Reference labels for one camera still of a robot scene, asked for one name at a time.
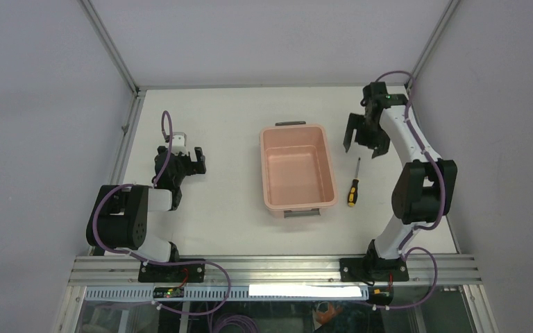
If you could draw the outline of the yellow black screwdriver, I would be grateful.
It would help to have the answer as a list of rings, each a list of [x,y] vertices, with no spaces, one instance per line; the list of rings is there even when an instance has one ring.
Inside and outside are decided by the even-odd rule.
[[[361,158],[357,159],[357,165],[355,169],[355,175],[352,179],[350,189],[347,195],[347,205],[349,207],[354,207],[358,199],[358,186],[359,186],[359,168],[360,168]]]

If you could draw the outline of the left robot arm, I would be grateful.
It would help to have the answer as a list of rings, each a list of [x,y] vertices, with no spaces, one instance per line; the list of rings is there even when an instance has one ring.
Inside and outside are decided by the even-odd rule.
[[[194,154],[193,160],[185,147],[170,153],[167,146],[159,146],[154,158],[159,178],[153,177],[151,186],[101,186],[87,223],[89,245],[155,264],[154,272],[163,281],[176,280],[181,272],[177,246],[148,231],[148,213],[177,210],[183,180],[206,174],[203,149],[197,146]]]

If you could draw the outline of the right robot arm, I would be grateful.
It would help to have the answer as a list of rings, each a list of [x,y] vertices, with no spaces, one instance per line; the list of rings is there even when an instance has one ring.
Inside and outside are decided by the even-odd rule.
[[[457,179],[454,160],[445,160],[423,135],[404,94],[391,94],[386,83],[375,81],[363,89],[364,114],[348,117],[343,147],[365,146],[379,157],[393,146],[402,171],[391,195],[393,216],[358,261],[341,267],[357,279],[406,281],[405,247],[421,230],[437,228],[452,202]]]

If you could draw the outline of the pink plastic bin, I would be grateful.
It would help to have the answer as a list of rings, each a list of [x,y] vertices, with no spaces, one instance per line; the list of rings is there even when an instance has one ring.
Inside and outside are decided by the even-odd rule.
[[[339,195],[325,128],[288,121],[259,134],[264,204],[276,218],[318,216]]]

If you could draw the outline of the small green circuit board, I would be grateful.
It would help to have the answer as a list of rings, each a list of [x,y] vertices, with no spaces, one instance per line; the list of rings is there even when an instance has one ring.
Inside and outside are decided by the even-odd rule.
[[[183,287],[157,287],[153,290],[154,299],[172,299],[183,298],[185,296],[185,289]]]

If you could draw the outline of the orange object under table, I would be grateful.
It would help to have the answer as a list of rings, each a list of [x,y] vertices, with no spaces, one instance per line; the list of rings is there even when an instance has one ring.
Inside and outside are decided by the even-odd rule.
[[[341,305],[335,305],[332,302],[319,302],[314,308],[313,318],[319,325],[325,325],[340,315],[343,310]]]

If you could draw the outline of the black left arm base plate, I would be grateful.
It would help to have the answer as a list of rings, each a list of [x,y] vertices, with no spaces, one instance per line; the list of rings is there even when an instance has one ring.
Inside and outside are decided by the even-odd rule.
[[[202,283],[205,279],[205,264],[200,260],[187,262],[185,265],[163,266],[157,264],[140,264],[137,281],[140,283],[177,284],[183,281]]]

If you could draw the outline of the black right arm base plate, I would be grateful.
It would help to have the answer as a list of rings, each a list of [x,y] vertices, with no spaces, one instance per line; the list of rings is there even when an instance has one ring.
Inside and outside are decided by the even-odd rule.
[[[345,257],[339,260],[342,282],[406,282],[409,273],[401,259]]]

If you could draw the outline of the aluminium front frame rail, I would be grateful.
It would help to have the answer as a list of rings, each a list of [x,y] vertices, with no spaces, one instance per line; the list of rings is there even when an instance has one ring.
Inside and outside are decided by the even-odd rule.
[[[339,255],[315,256],[207,256],[207,264],[181,273],[172,283],[184,278],[194,286],[234,286],[250,284],[304,284],[314,286],[358,285],[364,278],[350,266],[341,265]],[[482,284],[479,268],[472,255],[410,255],[407,281],[393,280],[395,287]],[[70,286],[111,287],[142,283],[149,268],[138,260],[124,256],[77,257],[71,269]]]

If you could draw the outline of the aluminium right frame post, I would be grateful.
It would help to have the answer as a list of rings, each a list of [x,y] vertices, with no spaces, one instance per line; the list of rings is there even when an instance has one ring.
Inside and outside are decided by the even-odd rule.
[[[461,0],[449,0],[447,6],[443,10],[437,24],[435,25],[433,31],[431,32],[423,50],[414,65],[411,74],[415,79],[417,79],[422,70],[424,69],[426,63],[431,58],[432,53],[434,52],[436,46],[438,45],[441,36],[446,31],[450,20],[455,16],[455,13],[462,1]]]

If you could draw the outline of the aluminium frame post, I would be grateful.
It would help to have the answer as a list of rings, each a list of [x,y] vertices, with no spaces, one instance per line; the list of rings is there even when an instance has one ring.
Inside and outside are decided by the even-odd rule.
[[[411,74],[415,79],[417,79],[422,70],[424,69],[426,63],[431,58],[432,53],[434,52],[436,46],[438,45],[441,36],[446,31],[450,20],[455,16],[455,13],[462,1],[461,0],[449,0],[447,6],[443,10],[437,24],[435,25],[433,31],[431,32],[423,50],[414,65]]]
[[[78,3],[81,5],[87,19],[90,21],[94,32],[97,37],[100,39],[103,48],[110,57],[113,65],[116,67],[123,81],[129,90],[137,95],[139,93],[138,84],[135,82],[132,74],[130,73],[128,66],[126,65],[124,59],[122,58],[119,49],[114,43],[111,34],[108,32],[103,20],[98,13],[95,5],[90,0],[78,0]]]

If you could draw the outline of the aluminium left frame post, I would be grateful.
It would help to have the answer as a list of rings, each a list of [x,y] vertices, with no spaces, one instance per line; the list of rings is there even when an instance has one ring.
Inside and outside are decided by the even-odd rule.
[[[113,65],[116,67],[123,81],[129,90],[137,95],[139,93],[138,84],[135,82],[132,74],[130,73],[128,66],[126,65],[124,59],[122,58],[119,49],[114,43],[111,34],[108,32],[103,20],[98,13],[95,5],[90,0],[78,0],[78,3],[81,5],[87,19],[90,21],[94,32],[97,37],[100,39],[103,48],[110,57]]]

